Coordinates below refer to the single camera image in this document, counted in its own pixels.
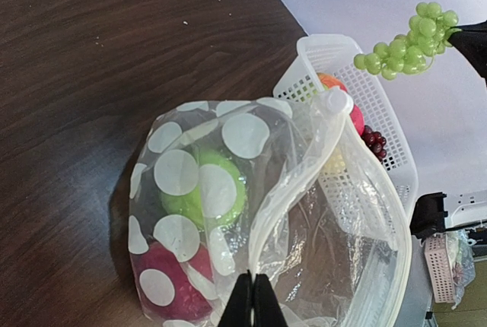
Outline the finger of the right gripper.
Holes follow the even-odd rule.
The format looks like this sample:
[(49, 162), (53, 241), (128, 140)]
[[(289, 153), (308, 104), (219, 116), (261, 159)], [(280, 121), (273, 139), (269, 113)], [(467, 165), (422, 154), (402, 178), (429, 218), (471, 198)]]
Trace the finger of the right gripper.
[(487, 21), (453, 27), (447, 42), (471, 64), (481, 78), (486, 80)]

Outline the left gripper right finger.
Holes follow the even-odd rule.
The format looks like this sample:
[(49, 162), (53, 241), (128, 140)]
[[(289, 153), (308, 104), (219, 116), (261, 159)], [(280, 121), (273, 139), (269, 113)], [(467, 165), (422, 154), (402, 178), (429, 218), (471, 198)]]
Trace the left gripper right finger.
[(253, 311), (253, 325), (256, 327), (288, 326), (269, 278), (264, 274), (255, 277)]

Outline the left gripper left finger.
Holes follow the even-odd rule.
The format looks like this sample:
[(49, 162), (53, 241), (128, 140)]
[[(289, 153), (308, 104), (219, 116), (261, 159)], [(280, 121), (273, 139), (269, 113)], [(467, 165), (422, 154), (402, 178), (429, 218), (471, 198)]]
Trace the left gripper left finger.
[(248, 271), (238, 276), (218, 327), (251, 327), (253, 278)]

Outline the green fake grapes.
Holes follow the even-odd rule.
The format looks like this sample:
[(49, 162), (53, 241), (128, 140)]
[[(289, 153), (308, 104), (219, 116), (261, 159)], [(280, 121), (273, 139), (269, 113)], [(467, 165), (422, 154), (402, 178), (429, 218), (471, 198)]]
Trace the green fake grapes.
[(458, 15), (444, 10), (437, 2), (419, 2), (408, 22), (406, 34), (398, 34), (389, 43), (377, 43), (370, 53), (355, 55), (356, 69), (392, 81), (398, 75), (419, 75), (427, 71), (435, 56), (451, 47), (448, 39), (459, 32)]

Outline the green fake apple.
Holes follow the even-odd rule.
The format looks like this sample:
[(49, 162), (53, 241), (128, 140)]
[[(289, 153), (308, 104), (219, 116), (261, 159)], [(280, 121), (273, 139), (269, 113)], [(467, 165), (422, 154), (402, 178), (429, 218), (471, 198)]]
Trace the green fake apple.
[(164, 210), (189, 218), (200, 230), (206, 221), (234, 223), (247, 199), (243, 175), (216, 151), (170, 150), (156, 160), (154, 181)]

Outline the clear zip top bag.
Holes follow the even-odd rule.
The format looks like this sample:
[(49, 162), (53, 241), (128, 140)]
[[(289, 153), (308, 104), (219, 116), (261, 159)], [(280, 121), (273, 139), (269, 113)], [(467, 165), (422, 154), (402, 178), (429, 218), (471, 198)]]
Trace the clear zip top bag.
[[(309, 103), (272, 97), (195, 101), (159, 115), (132, 170), (128, 250), (172, 252), (212, 306), (198, 322), (218, 326), (239, 275), (269, 278), (288, 326), (392, 326), (406, 290), (412, 241), (385, 169), (358, 137), (353, 102), (333, 89)], [(346, 170), (324, 176), (339, 147)], [(216, 151), (243, 175), (247, 199), (229, 225), (167, 213), (154, 181), (170, 150)]]

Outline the purple fake grapes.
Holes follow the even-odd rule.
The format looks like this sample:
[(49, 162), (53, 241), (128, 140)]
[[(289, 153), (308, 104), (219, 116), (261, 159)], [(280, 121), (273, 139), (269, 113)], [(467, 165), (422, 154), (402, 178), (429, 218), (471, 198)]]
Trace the purple fake grapes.
[(385, 160), (387, 157), (387, 150), (385, 149), (387, 140), (380, 132), (374, 131), (366, 125), (361, 139), (380, 162)]

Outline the red fake apple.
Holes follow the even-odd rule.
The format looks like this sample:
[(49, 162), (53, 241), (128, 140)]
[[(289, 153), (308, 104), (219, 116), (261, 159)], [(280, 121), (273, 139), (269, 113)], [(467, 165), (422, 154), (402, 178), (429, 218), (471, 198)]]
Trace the red fake apple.
[(317, 77), (326, 90), (338, 87), (340, 90), (347, 92), (346, 86), (338, 78), (321, 72), (317, 73)]

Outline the pink fake peach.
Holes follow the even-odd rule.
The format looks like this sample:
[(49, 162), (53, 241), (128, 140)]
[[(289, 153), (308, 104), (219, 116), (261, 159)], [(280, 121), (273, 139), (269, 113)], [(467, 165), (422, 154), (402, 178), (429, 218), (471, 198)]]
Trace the pink fake peach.
[(364, 133), (364, 116), (362, 111), (358, 108), (357, 105), (353, 106), (353, 109), (350, 113), (350, 119), (352, 121), (353, 126), (355, 127), (359, 136), (362, 136)]

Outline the yellow fake lemon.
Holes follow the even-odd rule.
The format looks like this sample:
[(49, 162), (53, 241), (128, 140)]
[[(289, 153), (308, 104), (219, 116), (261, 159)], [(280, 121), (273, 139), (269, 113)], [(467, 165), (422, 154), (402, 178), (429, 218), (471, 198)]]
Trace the yellow fake lemon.
[(324, 176), (339, 176), (346, 170), (346, 163), (339, 147), (336, 147), (322, 169)]

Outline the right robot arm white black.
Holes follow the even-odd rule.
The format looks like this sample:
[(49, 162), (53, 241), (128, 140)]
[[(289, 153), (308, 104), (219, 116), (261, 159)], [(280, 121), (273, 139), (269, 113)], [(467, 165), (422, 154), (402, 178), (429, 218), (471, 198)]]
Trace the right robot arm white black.
[[(486, 79), (486, 22), (453, 27), (445, 37), (477, 74)], [(445, 204), (452, 200), (443, 192), (419, 197), (409, 226), (411, 234), (419, 240), (425, 240), (436, 233), (486, 226), (485, 191), (479, 195), (459, 195), (457, 208), (449, 213)]]

